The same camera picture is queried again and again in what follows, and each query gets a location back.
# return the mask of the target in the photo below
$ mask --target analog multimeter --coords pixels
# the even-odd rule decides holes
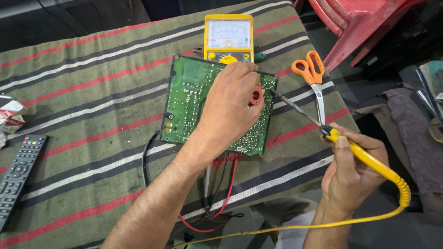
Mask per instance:
[[[254,62],[251,15],[207,15],[204,59],[224,64]]]

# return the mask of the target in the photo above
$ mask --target red rubber ring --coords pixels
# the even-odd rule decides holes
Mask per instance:
[[[254,91],[251,93],[251,97],[249,97],[249,102],[253,105],[258,105],[263,99],[263,93],[261,92],[261,88],[256,86]]]

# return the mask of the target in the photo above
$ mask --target green cloth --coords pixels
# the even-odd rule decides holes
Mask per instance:
[[[0,171],[7,171],[24,134],[50,137],[6,232],[0,234],[0,248],[87,248],[102,243],[143,190],[141,152],[160,129],[172,55],[200,56],[192,48],[203,43],[205,15],[227,13],[253,15],[254,44],[267,55],[259,70],[278,74],[278,92],[314,116],[310,87],[290,70],[292,62],[314,50],[290,1],[248,2],[0,54],[0,92],[27,107],[26,124],[8,136],[0,151]],[[326,121],[357,130],[327,73],[323,94]],[[264,158],[239,159],[226,209],[317,188],[333,158],[319,137],[314,125],[276,99]],[[152,148],[150,180],[179,150],[158,140]],[[227,175],[231,168],[229,163]],[[211,191],[221,169],[212,170]],[[228,184],[225,177],[220,203]],[[201,176],[182,215],[201,214],[202,195]]]

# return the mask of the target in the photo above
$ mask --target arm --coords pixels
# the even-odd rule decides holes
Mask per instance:
[[[197,128],[123,214],[101,248],[164,248],[198,175],[258,120],[264,102],[248,107],[254,87],[260,86],[257,68],[236,62],[217,75]]]
[[[330,124],[344,136],[337,143],[329,143],[335,158],[322,180],[322,199],[315,212],[313,225],[352,219],[354,211],[386,178],[354,158],[347,138],[389,166],[384,144],[374,138],[356,134],[335,123]],[[348,248],[351,225],[309,229],[303,245],[305,249]]]

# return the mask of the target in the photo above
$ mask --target remote control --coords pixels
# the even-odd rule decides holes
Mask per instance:
[[[44,135],[26,135],[20,150],[0,183],[0,231],[20,195],[29,171],[35,164],[43,145],[47,140]]]

